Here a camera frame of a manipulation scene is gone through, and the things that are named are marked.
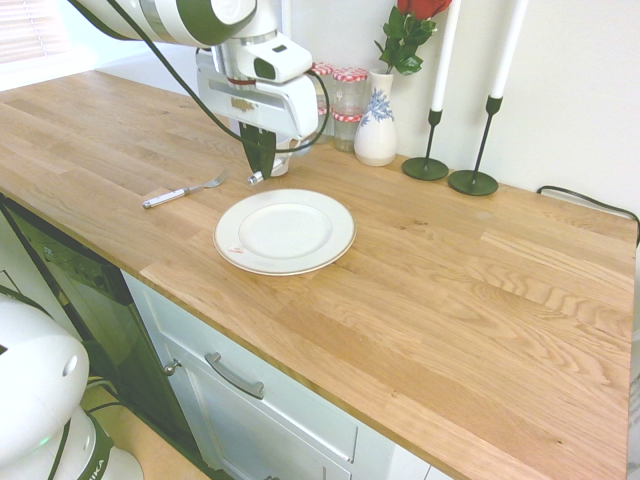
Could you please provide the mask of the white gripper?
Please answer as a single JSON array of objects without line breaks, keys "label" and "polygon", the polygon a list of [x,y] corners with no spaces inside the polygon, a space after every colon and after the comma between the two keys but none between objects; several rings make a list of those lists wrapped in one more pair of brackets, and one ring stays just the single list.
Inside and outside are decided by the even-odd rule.
[{"label": "white gripper", "polygon": [[275,133],[303,139],[317,128],[316,91],[306,75],[284,84],[257,80],[237,85],[221,71],[213,52],[203,49],[196,53],[196,66],[199,98],[213,113],[240,122],[239,134],[251,171],[260,171],[264,179],[273,170]]}]

